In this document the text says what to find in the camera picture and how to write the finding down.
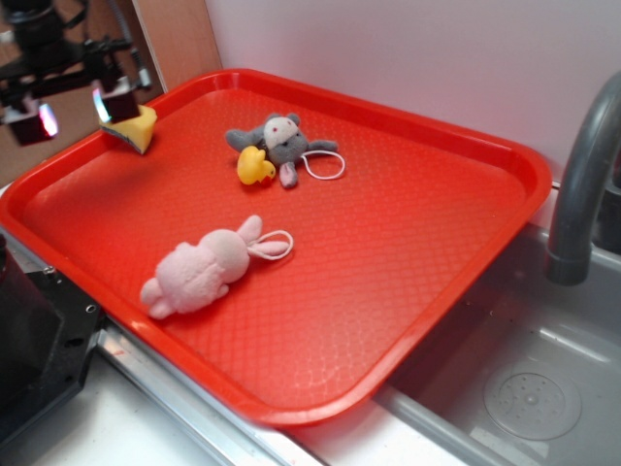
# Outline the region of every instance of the plush toy ear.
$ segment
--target plush toy ear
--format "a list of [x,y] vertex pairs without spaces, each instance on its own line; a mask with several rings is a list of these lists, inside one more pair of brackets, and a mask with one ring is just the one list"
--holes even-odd
[[271,120],[272,118],[276,118],[276,117],[281,117],[281,114],[270,114],[266,119],[265,122],[267,123],[269,120]]
[[300,126],[300,117],[297,114],[289,114],[287,115],[287,118],[293,121],[296,126]]
[[242,237],[246,244],[251,241],[256,241],[261,236],[261,229],[263,228],[263,220],[260,216],[250,216],[237,233]]
[[266,241],[265,243],[255,243],[248,248],[248,254],[263,259],[279,259],[285,256],[291,249],[291,244],[285,241]]

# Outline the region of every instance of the pink plush bunny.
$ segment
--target pink plush bunny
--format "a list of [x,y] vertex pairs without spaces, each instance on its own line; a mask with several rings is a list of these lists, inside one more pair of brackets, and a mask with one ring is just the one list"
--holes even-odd
[[[178,312],[192,313],[224,296],[228,283],[239,280],[248,268],[250,257],[276,260],[293,248],[293,238],[278,230],[261,236],[263,220],[249,217],[237,231],[214,230],[197,246],[179,244],[157,265],[155,277],[149,279],[140,294],[153,318]],[[283,235],[284,241],[263,241]]]

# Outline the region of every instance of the red tray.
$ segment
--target red tray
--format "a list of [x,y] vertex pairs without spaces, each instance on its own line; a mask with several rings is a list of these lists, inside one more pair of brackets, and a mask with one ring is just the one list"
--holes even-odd
[[[258,72],[208,74],[150,105],[145,156],[98,131],[16,181],[0,222],[225,404],[276,426],[367,399],[551,186],[525,147]],[[301,167],[291,190],[242,185],[224,133],[272,112],[337,141],[344,176]],[[312,163],[327,174],[333,160]],[[201,312],[150,319],[139,293],[160,259],[251,214],[294,251],[257,259]]]

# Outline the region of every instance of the stuffed mouse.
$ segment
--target stuffed mouse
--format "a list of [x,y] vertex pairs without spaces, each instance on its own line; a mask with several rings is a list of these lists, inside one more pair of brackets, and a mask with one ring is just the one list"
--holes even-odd
[[278,177],[284,187],[293,187],[298,182],[295,165],[306,152],[338,149],[333,141],[309,140],[299,128],[300,117],[296,114],[280,116],[272,114],[266,122],[250,131],[231,129],[226,132],[226,142],[241,152],[248,146],[265,150],[270,161],[278,167]]

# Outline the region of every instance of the wooden panel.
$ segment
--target wooden panel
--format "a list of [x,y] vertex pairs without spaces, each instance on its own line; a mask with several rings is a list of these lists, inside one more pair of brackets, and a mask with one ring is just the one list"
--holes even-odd
[[204,0],[134,0],[164,90],[222,67]]

